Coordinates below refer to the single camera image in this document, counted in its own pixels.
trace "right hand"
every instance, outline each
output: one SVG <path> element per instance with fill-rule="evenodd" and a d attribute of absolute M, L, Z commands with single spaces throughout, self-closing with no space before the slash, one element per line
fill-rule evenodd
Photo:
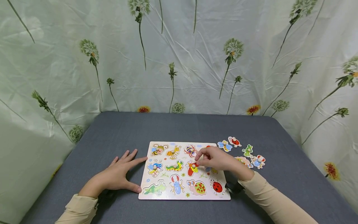
<path fill-rule="evenodd" d="M 195 160 L 199 166 L 213 167 L 216 170 L 233 171 L 235 166 L 240 163 L 234 157 L 222 151 L 218 147 L 210 146 L 202 148 L 195 156 Z"/>

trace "white backdrop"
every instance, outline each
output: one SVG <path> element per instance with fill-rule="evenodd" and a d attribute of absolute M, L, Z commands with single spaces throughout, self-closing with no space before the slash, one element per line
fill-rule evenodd
<path fill-rule="evenodd" d="M 74 147 L 76 125 L 85 130 L 100 111 L 117 111 L 116 103 L 119 111 L 168 112 L 171 62 L 172 105 L 180 103 L 171 113 L 184 105 L 184 113 L 225 115 L 230 104 L 228 114 L 263 115 L 277 98 L 265 116 L 275 113 L 304 142 L 358 211 L 356 0 L 198 0 L 195 31 L 195 0 L 161 0 L 162 11 L 159 0 L 130 0 L 134 15 L 127 0 L 10 3 L 0 2 L 0 221 L 19 223 Z M 229 43 L 223 51 L 232 38 L 243 49 Z M 34 90 L 53 116 L 32 98 Z M 261 109 L 247 112 L 254 105 Z"/>

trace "table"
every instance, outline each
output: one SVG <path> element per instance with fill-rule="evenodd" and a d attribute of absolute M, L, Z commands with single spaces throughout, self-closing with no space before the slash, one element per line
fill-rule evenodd
<path fill-rule="evenodd" d="M 307 211 L 318 223 L 355 223 L 358 215 L 308 159 L 283 127 L 266 116 L 104 112 L 22 220 L 22 224 L 54 223 L 73 194 L 115 156 L 138 149 L 146 156 L 150 141 L 212 142 L 228 136 L 253 145 L 266 158 L 258 171 L 267 181 Z M 233 148 L 232 156 L 243 156 Z M 144 163 L 128 173 L 140 185 Z M 126 190 L 104 192 L 92 224 L 118 223 L 273 223 L 243 192 L 231 201 L 143 201 Z"/>

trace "ladybug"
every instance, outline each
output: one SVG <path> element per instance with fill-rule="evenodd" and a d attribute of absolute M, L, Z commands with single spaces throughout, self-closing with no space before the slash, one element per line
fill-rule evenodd
<path fill-rule="evenodd" d="M 224 194 L 223 186 L 221 185 L 221 183 L 214 181 L 214 179 L 211 179 L 210 185 L 213 187 L 213 189 L 215 191 L 215 195 L 218 195 L 218 193 Z"/>

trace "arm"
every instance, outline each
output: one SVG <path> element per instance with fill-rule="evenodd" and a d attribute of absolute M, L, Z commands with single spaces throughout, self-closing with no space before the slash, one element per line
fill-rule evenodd
<path fill-rule="evenodd" d="M 140 186 L 126 179 L 130 168 L 147 160 L 147 157 L 132 160 L 136 153 L 136 149 L 131 154 L 126 151 L 120 159 L 116 157 L 107 169 L 92 177 L 82 190 L 72 197 L 55 224 L 90 224 L 96 215 L 98 196 L 104 189 L 128 189 L 140 193 Z"/>
<path fill-rule="evenodd" d="M 195 157 L 200 166 L 228 170 L 235 174 L 246 194 L 262 207 L 276 224 L 317 224 L 288 197 L 272 187 L 259 173 L 247 168 L 218 147 L 203 148 Z"/>

